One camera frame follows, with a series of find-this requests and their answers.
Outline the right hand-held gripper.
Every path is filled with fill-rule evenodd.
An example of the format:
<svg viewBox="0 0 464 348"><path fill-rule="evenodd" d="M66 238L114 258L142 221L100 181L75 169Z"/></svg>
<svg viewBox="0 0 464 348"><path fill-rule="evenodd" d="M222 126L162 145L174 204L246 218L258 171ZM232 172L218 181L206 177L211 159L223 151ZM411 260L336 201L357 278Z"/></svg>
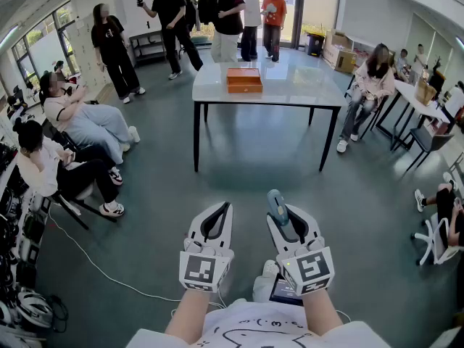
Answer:
<svg viewBox="0 0 464 348"><path fill-rule="evenodd" d="M289 223L293 227L300 244L325 243L318 223L304 210L294 205L286 205ZM288 281L298 297L327 289L334 278L334 263L331 250L325 246L318 252L309 252L296 256L294 242L289 241L281 229L281 223L270 213L266 215L266 221L277 250L276 261L281 275Z"/></svg>

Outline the blue-grey object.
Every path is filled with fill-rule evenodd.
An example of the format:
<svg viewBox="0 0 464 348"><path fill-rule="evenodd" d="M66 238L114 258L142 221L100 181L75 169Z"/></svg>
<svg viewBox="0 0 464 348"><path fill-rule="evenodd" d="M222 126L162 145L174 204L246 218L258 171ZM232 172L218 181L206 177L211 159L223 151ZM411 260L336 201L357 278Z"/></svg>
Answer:
<svg viewBox="0 0 464 348"><path fill-rule="evenodd" d="M286 226L289 223L288 211L281 192L277 189L271 189L267 194L270 215L280 226Z"/></svg>

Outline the orange box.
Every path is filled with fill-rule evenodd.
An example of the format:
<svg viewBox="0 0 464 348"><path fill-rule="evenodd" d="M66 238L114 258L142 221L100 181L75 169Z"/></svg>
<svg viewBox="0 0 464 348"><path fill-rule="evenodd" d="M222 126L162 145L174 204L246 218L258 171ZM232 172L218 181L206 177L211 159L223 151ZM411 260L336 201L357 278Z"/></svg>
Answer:
<svg viewBox="0 0 464 348"><path fill-rule="evenodd" d="M228 93L262 93L263 84L258 68L229 68L226 75Z"/></svg>

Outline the person's right forearm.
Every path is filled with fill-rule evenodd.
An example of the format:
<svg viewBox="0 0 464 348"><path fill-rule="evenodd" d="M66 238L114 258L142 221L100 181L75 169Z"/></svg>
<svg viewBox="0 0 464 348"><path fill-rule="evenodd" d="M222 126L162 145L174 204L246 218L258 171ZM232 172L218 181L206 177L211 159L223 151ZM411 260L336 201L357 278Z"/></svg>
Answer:
<svg viewBox="0 0 464 348"><path fill-rule="evenodd" d="M302 301L307 327L314 334L322 336L343 325L325 289L302 295Z"/></svg>

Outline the person's right hand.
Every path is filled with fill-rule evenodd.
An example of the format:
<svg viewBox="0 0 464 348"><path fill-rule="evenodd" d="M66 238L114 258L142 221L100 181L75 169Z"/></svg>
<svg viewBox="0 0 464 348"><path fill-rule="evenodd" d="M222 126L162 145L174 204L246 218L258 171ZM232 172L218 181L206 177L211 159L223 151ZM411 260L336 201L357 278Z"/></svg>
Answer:
<svg viewBox="0 0 464 348"><path fill-rule="evenodd" d="M308 244L298 248L295 251L296 256L304 255L309 252L318 252L325 247L325 239L323 237L317 237L311 240Z"/></svg>

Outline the person's left hand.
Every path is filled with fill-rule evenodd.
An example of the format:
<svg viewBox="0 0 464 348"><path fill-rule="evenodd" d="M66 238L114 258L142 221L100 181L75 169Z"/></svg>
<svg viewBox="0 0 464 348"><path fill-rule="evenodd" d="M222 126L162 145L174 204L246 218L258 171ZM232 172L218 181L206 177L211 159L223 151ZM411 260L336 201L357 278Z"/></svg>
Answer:
<svg viewBox="0 0 464 348"><path fill-rule="evenodd" d="M202 254L203 256L220 256L218 249L193 239L185 239L183 245L184 251L188 253Z"/></svg>

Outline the person's white clog shoe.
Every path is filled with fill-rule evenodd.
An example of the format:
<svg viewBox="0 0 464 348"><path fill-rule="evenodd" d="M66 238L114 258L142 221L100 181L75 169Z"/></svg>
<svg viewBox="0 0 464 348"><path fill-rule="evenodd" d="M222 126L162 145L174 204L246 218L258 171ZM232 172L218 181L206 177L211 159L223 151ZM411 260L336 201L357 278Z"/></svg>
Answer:
<svg viewBox="0 0 464 348"><path fill-rule="evenodd" d="M275 260L266 260L262 269L262 277L275 278L279 274L279 266Z"/></svg>

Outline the black screen device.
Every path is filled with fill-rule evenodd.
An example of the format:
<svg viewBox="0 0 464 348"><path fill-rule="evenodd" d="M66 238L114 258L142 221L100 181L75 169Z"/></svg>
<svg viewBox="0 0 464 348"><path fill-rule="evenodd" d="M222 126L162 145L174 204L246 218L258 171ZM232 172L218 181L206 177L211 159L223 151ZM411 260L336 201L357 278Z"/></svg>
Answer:
<svg viewBox="0 0 464 348"><path fill-rule="evenodd" d="M301 297L298 297L288 281L278 273L270 293L269 300L285 305L303 306Z"/></svg>

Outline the white marble table black legs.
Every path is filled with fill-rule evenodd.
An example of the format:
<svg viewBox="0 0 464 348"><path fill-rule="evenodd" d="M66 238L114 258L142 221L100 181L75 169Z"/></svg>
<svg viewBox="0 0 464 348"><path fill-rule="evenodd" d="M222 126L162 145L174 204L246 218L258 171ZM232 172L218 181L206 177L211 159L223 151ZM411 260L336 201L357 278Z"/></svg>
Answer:
<svg viewBox="0 0 464 348"><path fill-rule="evenodd" d="M229 68L258 68L263 84L262 93L228 93L226 75ZM301 107L310 110L308 123L315 110L331 111L326 142L319 171L325 167L334 137L337 117L347 100L334 80L323 70L277 63L221 62L204 65L194 79L191 98L194 102L193 161L199 171L200 118L207 122L211 104L246 104L258 106Z"/></svg>

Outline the black bin yellow lid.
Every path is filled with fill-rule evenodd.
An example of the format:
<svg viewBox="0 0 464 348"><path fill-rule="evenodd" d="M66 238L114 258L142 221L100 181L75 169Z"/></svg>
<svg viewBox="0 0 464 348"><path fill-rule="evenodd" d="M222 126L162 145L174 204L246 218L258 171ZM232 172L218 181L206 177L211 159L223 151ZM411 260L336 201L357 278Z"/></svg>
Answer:
<svg viewBox="0 0 464 348"><path fill-rule="evenodd" d="M304 46L305 53L312 57L319 57L323 51L325 36L316 33L307 33L307 41Z"/></svg>

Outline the brown paper bag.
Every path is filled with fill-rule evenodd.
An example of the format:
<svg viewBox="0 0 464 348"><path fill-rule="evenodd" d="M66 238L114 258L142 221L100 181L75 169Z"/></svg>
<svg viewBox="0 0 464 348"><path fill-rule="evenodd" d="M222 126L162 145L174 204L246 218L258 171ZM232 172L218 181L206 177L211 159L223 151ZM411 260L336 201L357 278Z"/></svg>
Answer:
<svg viewBox="0 0 464 348"><path fill-rule="evenodd" d="M436 89L430 86L423 78L419 78L415 84L415 98L424 106L428 106L436 96Z"/></svg>

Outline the white black helmet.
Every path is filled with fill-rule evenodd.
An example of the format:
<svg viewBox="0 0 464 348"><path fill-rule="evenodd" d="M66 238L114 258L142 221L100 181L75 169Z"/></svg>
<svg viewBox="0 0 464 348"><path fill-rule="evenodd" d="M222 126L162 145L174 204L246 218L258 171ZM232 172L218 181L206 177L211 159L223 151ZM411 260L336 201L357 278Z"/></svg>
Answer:
<svg viewBox="0 0 464 348"><path fill-rule="evenodd" d="M20 291L17 295L16 308L29 323L40 328L51 328L54 313L40 294L34 291Z"/></svg>

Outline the white locker cabinet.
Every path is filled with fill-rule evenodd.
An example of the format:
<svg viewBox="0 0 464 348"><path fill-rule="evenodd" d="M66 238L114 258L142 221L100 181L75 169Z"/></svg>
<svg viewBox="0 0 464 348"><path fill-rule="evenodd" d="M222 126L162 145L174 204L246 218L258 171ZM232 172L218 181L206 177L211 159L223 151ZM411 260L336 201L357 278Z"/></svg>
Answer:
<svg viewBox="0 0 464 348"><path fill-rule="evenodd" d="M91 29L94 26L92 14L76 20L67 26L73 54L80 69L80 85L85 85L92 94L98 94L109 82L106 72L102 72L96 64L94 46L91 40Z"/></svg>

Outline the black framed window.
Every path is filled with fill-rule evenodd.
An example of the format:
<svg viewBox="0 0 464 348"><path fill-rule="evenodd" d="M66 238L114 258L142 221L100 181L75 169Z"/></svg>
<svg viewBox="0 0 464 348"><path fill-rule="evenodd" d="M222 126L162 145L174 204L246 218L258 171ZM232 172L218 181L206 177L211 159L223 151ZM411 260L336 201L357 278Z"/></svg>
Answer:
<svg viewBox="0 0 464 348"><path fill-rule="evenodd" d="M66 78L73 78L80 72L66 31L67 26L74 22L73 7L67 1L12 47L14 60L25 84L31 84L37 90L40 77L45 72L54 72L58 60L64 62Z"/></svg>

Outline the black frame chair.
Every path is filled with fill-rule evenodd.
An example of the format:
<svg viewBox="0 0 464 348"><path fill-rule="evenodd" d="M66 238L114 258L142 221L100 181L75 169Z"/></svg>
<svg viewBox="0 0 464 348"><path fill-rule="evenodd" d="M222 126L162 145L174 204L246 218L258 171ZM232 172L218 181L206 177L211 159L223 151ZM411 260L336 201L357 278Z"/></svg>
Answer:
<svg viewBox="0 0 464 348"><path fill-rule="evenodd" d="M81 213L80 213L80 210L75 206L75 204L95 215L98 215L101 218L108 220L109 222L116 223L117 221L115 218L105 216L101 214L100 211L98 211L97 209L85 203L85 200L92 195L93 191L94 191L94 185L91 184L90 186L85 188L80 194L78 194L76 197L73 197L69 200L66 200L66 198L63 197L62 192L60 190L55 192L52 196L50 196L50 198L53 201L53 203L62 207L65 210L65 212L70 217L72 217L86 231L89 230L89 227L80 219Z"/></svg>

